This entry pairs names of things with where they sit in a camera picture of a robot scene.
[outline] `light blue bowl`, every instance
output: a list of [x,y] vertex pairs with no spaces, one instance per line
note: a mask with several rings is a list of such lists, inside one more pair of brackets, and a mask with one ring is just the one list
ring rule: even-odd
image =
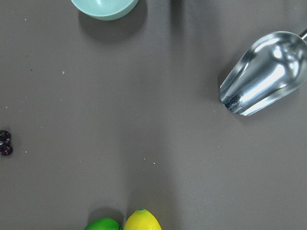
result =
[[83,13],[99,20],[115,20],[129,13],[139,0],[71,0]]

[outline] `metal scoop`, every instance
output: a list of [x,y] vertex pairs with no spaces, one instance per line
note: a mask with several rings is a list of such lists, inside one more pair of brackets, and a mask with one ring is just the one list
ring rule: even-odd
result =
[[307,79],[307,30],[300,36],[274,32],[260,38],[220,87],[231,112],[249,116],[296,90]]

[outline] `green fruit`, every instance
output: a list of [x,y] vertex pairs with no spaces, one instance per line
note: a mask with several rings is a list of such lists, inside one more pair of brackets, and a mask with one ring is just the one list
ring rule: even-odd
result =
[[87,225],[84,230],[122,230],[122,227],[112,218],[106,217],[95,220]]

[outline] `dark purple grape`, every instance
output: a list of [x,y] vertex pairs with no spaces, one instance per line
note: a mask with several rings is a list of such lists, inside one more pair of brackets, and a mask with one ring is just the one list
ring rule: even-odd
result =
[[0,153],[2,156],[8,156],[12,152],[13,152],[13,148],[10,145],[5,145],[3,144],[3,142],[0,142]]
[[6,130],[0,130],[0,141],[8,145],[11,142],[11,134]]

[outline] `lemon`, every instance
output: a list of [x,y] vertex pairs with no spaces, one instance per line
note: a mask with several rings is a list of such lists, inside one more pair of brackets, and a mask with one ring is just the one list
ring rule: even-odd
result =
[[157,219],[148,210],[139,208],[127,220],[124,230],[162,230]]
[[122,230],[122,227],[112,218],[106,217],[95,220],[84,230]]

